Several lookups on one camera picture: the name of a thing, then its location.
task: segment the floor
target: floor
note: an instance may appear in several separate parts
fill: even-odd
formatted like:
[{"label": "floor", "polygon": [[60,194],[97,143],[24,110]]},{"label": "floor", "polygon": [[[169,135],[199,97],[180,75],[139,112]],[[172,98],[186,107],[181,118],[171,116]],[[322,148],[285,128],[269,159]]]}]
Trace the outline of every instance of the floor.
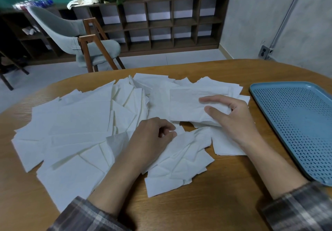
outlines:
[{"label": "floor", "polygon": [[[121,61],[126,68],[137,68],[147,66],[175,65],[203,61],[218,61],[226,58],[218,49],[163,53],[154,55],[142,55],[122,57]],[[99,71],[112,70],[108,63],[98,65]],[[86,74],[86,68],[80,68],[76,62],[56,63],[47,65],[27,66],[29,75],[22,71],[14,71],[5,74],[9,83],[14,87],[10,91],[0,80],[0,113],[11,105],[18,103],[28,95],[44,88],[54,82],[79,75]]]}]

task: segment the hand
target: hand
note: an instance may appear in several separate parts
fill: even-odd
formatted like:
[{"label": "hand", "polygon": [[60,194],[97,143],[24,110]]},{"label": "hand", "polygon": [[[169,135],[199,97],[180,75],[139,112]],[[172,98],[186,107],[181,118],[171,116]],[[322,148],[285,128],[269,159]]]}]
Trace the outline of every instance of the hand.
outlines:
[{"label": "hand", "polygon": [[159,117],[141,121],[123,153],[128,163],[139,172],[145,170],[176,137],[177,133],[170,130],[175,126]]},{"label": "hand", "polygon": [[216,120],[242,148],[250,145],[256,137],[260,137],[246,102],[224,95],[205,96],[199,101],[219,102],[232,109],[232,112],[226,115],[211,106],[204,108],[205,112]]}]

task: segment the baseboard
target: baseboard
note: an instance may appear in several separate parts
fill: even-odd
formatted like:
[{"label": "baseboard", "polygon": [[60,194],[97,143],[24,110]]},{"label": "baseboard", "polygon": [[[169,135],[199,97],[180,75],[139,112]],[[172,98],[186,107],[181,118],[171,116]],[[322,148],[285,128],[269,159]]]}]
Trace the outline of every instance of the baseboard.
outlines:
[{"label": "baseboard", "polygon": [[218,49],[225,56],[227,60],[234,59],[221,44],[219,44]]}]

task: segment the plaid sleeve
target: plaid sleeve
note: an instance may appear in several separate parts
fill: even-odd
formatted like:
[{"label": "plaid sleeve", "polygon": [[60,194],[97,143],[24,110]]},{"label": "plaid sleeve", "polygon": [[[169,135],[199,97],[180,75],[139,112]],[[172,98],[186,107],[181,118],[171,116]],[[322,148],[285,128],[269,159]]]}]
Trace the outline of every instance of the plaid sleeve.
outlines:
[{"label": "plaid sleeve", "polygon": [[81,197],[76,197],[48,230],[130,231],[111,215]]},{"label": "plaid sleeve", "polygon": [[318,182],[283,195],[262,212],[274,231],[332,230],[332,200]]}]

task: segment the cubby shelf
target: cubby shelf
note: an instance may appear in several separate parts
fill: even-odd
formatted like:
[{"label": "cubby shelf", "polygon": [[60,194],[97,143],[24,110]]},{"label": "cubby shelf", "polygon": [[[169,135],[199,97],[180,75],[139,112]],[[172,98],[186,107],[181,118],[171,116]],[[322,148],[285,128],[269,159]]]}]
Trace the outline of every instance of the cubby shelf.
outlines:
[{"label": "cubby shelf", "polygon": [[[169,2],[169,19],[149,20],[147,4],[158,1]],[[126,0],[126,4],[144,4],[146,21],[127,22],[125,8],[123,5],[118,5],[116,10],[120,23],[115,24],[105,24],[100,11],[100,6],[115,5],[115,3],[98,3],[75,8],[83,8],[90,17],[95,17],[107,36],[112,33],[123,34],[124,43],[120,43],[121,57],[218,48],[229,0],[216,0],[214,15],[210,16],[200,16],[201,0],[193,0],[192,16],[185,18],[174,18],[175,1],[177,0]],[[56,4],[49,9],[53,9],[52,12],[57,11],[58,15],[64,19],[77,19],[73,9],[68,10],[65,4]],[[30,54],[31,61],[29,63],[31,65],[75,61],[75,55],[64,53],[27,11],[3,9],[0,11],[0,15]],[[31,25],[37,25],[41,32],[35,35],[25,35],[22,28]],[[211,35],[199,36],[200,25],[212,25]],[[175,27],[179,30],[182,29],[180,27],[188,26],[191,27],[190,37],[174,38]],[[151,31],[156,28],[170,28],[171,39],[152,39],[154,36],[151,36]],[[132,42],[130,31],[134,30],[147,30],[148,40]]]}]

